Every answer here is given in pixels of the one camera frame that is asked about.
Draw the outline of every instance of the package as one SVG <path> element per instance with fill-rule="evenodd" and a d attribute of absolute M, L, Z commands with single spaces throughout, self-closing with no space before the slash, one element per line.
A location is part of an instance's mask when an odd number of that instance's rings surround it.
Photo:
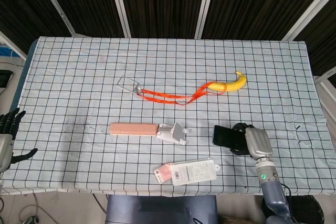
<path fill-rule="evenodd" d="M 219 165 L 215 165 L 211 158 L 207 158 L 168 163 L 154 170 L 154 173 L 160 184 L 173 179 L 173 185 L 179 186 L 216 179 L 216 172 L 219 169 Z"/>

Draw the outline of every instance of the white package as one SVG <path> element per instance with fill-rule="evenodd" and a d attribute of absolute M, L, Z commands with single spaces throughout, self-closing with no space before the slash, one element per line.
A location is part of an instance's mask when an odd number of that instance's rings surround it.
<path fill-rule="evenodd" d="M 210 158 L 173 163 L 170 166 L 174 186 L 216 179 L 219 169 L 219 165 L 215 165 Z"/>

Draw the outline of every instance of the cable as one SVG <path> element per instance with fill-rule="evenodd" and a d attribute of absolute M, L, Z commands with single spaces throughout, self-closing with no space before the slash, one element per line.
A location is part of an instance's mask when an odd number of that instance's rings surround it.
<path fill-rule="evenodd" d="M 2 198 L 0 198 L 0 201 L 2 202 L 2 207 L 1 207 L 1 210 L 0 210 L 0 212 L 1 212 L 2 210 L 4 210 L 5 203 L 4 203 L 4 200 Z"/>
<path fill-rule="evenodd" d="M 34 205 L 34 204 L 32 204 L 32 205 L 27 205 L 27 206 L 25 206 L 23 209 L 21 209 L 21 211 L 20 211 L 20 213 L 19 213 L 19 219 L 20 219 L 20 221 L 24 221 L 22 218 L 21 218 L 21 213 L 23 212 L 23 210 L 25 210 L 27 207 L 37 207 L 37 208 L 39 208 L 39 209 L 41 209 L 47 216 L 49 216 L 53 221 L 54 221 L 54 223 L 56 223 L 56 224 L 59 224 L 43 207 L 40 207 L 39 205 Z"/>
<path fill-rule="evenodd" d="M 106 210 L 103 208 L 103 206 L 101 205 L 101 203 L 99 202 L 99 200 L 97 199 L 97 197 L 95 196 L 95 194 L 92 194 L 94 199 L 96 200 L 96 202 L 98 203 L 98 205 L 100 206 L 101 210 L 106 214 Z"/>
<path fill-rule="evenodd" d="M 289 207 L 289 214 L 290 217 L 292 218 L 292 221 L 294 223 L 298 223 L 297 220 L 294 218 L 294 215 L 292 213 L 292 191 L 290 190 L 290 188 L 288 186 L 286 186 L 285 184 L 281 183 L 282 186 L 284 186 L 284 188 L 286 188 L 289 191 L 289 197 L 288 197 L 288 207 Z"/>
<path fill-rule="evenodd" d="M 37 204 L 37 197 L 36 197 L 36 195 L 35 194 L 33 194 L 33 196 L 34 196 L 34 199 L 35 199 L 35 204 L 32 204 L 32 205 L 27 205 L 27 206 L 25 206 L 24 208 L 22 208 L 21 209 L 21 211 L 19 212 L 19 219 L 20 219 L 20 221 L 24 221 L 24 219 L 22 219 L 21 218 L 21 214 L 22 214 L 22 212 L 27 208 L 27 207 L 36 207 L 36 211 L 35 211 L 35 216 L 37 216 L 37 211 L 38 211 L 38 209 L 41 209 L 47 216 L 49 216 L 50 217 L 50 219 L 52 219 L 53 221 L 54 221 L 54 223 L 56 223 L 56 224 L 59 224 L 43 207 L 41 207 L 41 206 L 39 206 L 38 204 Z"/>
<path fill-rule="evenodd" d="M 0 61 L 0 63 L 1 63 L 1 64 L 10 64 L 10 65 L 16 66 L 15 64 L 10 63 L 10 62 L 3 62 L 3 61 Z"/>
<path fill-rule="evenodd" d="M 195 224 L 203 224 L 202 222 L 200 222 L 199 220 L 197 220 L 196 218 L 193 218 L 193 221 Z"/>
<path fill-rule="evenodd" d="M 33 197 L 34 197 L 34 199 L 35 199 L 35 205 L 36 205 L 36 211 L 35 211 L 35 216 L 37 216 L 37 211 L 38 211 L 38 203 L 37 203 L 37 197 L 36 197 L 36 195 L 33 193 Z"/>
<path fill-rule="evenodd" d="M 23 68 L 23 66 L 19 66 L 19 65 L 17 65 L 14 61 L 13 61 L 13 50 L 12 50 L 12 52 L 10 53 L 10 58 L 11 58 L 11 61 L 12 61 L 12 63 L 15 65 L 15 66 L 17 66 L 17 67 L 21 67 L 21 68 Z"/>
<path fill-rule="evenodd" d="M 5 207 L 5 203 L 4 203 L 4 200 L 2 198 L 0 198 L 0 201 L 2 202 L 2 207 L 0 209 L 0 212 L 1 212 Z M 0 216 L 0 224 L 4 224 L 4 220 L 1 218 L 1 216 Z"/>

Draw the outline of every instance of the dark ceiling panel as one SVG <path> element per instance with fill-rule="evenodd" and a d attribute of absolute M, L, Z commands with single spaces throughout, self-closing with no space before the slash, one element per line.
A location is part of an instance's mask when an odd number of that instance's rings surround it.
<path fill-rule="evenodd" d="M 336 0 L 329 0 L 295 40 L 306 42 L 315 76 L 336 66 Z"/>
<path fill-rule="evenodd" d="M 124 0 L 132 37 L 194 38 L 202 0 Z"/>
<path fill-rule="evenodd" d="M 114 0 L 57 0 L 75 32 L 90 37 L 124 37 Z"/>
<path fill-rule="evenodd" d="M 211 0 L 205 39 L 281 40 L 313 0 Z"/>
<path fill-rule="evenodd" d="M 0 31 L 26 54 L 40 36 L 71 36 L 50 0 L 0 0 Z"/>

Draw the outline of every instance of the white plastic clip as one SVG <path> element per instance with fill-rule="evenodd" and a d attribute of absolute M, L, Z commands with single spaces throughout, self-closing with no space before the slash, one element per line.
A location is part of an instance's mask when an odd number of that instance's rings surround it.
<path fill-rule="evenodd" d="M 186 143 L 185 134 L 188 132 L 189 130 L 185 129 L 178 123 L 175 123 L 174 126 L 161 123 L 159 125 L 156 137 L 161 140 L 184 145 Z"/>

